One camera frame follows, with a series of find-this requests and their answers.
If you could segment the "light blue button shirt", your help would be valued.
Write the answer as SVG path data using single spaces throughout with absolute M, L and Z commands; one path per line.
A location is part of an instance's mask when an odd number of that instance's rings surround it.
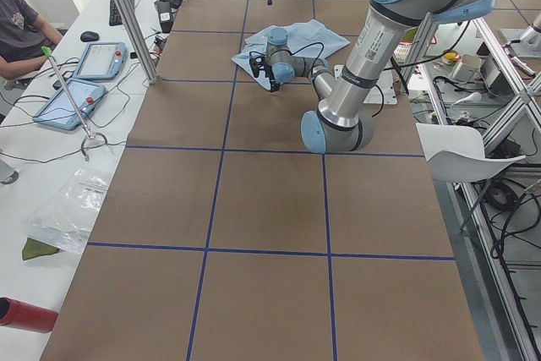
M 232 57 L 235 64 L 266 90 L 270 89 L 270 82 L 265 76 L 260 76 L 258 79 L 253 77 L 249 66 L 249 53 L 265 52 L 268 37 L 274 28 L 276 28 L 276 25 L 268 26 L 248 37 L 244 41 L 245 46 L 243 50 Z M 325 25 L 315 19 L 311 19 L 305 23 L 294 23 L 283 26 L 283 29 L 288 34 L 287 46 L 291 52 L 296 52 L 298 57 L 322 57 L 327 59 L 351 44 L 349 40 L 327 29 Z

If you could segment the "far teach pendant tablet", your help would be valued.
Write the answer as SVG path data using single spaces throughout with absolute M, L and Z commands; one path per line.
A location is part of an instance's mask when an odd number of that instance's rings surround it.
M 112 80 L 120 73 L 125 63 L 126 51 L 124 42 L 88 43 L 73 76 L 94 81 Z

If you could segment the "teach pendant tablet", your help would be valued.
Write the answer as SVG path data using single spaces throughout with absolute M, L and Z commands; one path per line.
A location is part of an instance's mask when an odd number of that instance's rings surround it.
M 120 73 L 125 63 L 126 51 L 124 42 L 88 43 L 73 76 L 94 81 L 112 80 Z
M 84 117 L 94 110 L 106 91 L 104 85 L 82 79 L 68 79 L 67 84 Z M 62 88 L 57 90 L 32 120 L 62 130 L 73 130 L 80 125 L 80 120 Z

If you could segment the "black computer mouse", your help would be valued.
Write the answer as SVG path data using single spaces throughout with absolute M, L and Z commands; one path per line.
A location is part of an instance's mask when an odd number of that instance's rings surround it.
M 93 42 L 93 41 L 99 41 L 100 35 L 97 32 L 87 30 L 80 34 L 80 40 L 82 42 Z

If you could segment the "near teach pendant tablet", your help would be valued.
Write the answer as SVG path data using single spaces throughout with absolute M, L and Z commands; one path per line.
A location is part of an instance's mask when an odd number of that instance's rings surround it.
M 104 85 L 82 79 L 68 79 L 67 84 L 84 117 L 94 110 L 106 91 Z M 62 88 L 57 90 L 32 120 L 62 130 L 73 130 L 80 125 L 80 120 Z

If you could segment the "metal rod stand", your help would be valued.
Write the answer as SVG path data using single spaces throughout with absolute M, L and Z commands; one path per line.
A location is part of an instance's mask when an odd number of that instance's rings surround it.
M 86 122 L 86 120 L 85 120 L 85 118 L 83 116 L 83 113 L 81 112 L 81 109 L 80 109 L 79 105 L 77 104 L 76 100 L 74 99 L 73 94 L 72 94 L 71 90 L 68 87 L 68 84 L 64 80 L 63 75 L 60 72 L 57 63 L 56 63 L 54 57 L 52 56 L 51 49 L 48 46 L 43 46 L 41 48 L 41 50 L 42 50 L 43 54 L 45 55 L 47 61 L 50 63 L 50 65 L 52 67 L 52 70 L 54 71 L 55 75 L 57 76 L 57 80 L 60 82 L 60 85 L 62 86 L 62 89 L 63 89 L 64 93 L 67 95 L 67 98 L 69 99 L 69 101 L 70 101 L 70 103 L 71 103 L 71 105 L 72 105 L 72 107 L 74 109 L 74 112 L 76 113 L 77 117 L 80 120 L 81 127 L 83 128 L 83 130 L 86 133 L 85 138 L 81 142 L 80 152 L 83 155 L 85 161 L 89 161 L 90 156 L 89 156 L 89 154 L 88 154 L 88 152 L 86 150 L 86 147 L 85 147 L 86 143 L 88 141 L 92 141 L 92 140 L 96 139 L 97 137 L 101 137 L 102 140 L 103 140 L 104 145 L 108 145 L 107 137 L 103 133 L 95 132 L 94 130 L 92 130 L 90 125 Z

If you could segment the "clear plastic bag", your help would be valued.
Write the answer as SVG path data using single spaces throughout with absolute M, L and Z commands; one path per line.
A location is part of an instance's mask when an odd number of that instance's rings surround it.
M 30 217 L 29 237 L 62 251 L 82 254 L 111 181 L 109 172 L 77 169 Z

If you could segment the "seated person grey shirt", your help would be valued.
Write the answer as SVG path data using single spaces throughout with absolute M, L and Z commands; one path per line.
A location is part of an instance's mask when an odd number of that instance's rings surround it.
M 1 77 L 25 77 L 46 62 L 41 50 L 54 49 L 63 34 L 25 0 L 1 0 Z

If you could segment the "green cloth piece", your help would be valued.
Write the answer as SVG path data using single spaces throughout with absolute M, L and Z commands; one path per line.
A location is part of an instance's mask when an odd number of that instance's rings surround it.
M 33 260 L 43 256 L 55 255 L 60 252 L 60 249 L 50 244 L 43 243 L 33 238 L 27 238 L 22 248 L 22 261 Z

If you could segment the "red cylinder bottle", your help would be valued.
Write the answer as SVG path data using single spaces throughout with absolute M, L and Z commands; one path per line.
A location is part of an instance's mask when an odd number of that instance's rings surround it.
M 39 333 L 53 330 L 58 312 L 21 302 L 13 298 L 1 298 L 1 326 Z

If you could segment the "aluminium frame post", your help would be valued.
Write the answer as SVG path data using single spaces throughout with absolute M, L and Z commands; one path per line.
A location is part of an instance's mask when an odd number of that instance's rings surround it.
M 119 9 L 123 25 L 128 32 L 128 37 L 131 41 L 134 51 L 137 54 L 139 63 L 145 72 L 148 83 L 150 85 L 153 85 L 158 79 L 158 74 L 156 71 L 156 66 L 152 58 L 150 57 L 150 52 L 147 49 L 145 39 L 139 27 L 139 23 L 136 19 L 134 6 L 131 4 L 130 0 L 114 1 L 117 5 L 117 8 Z

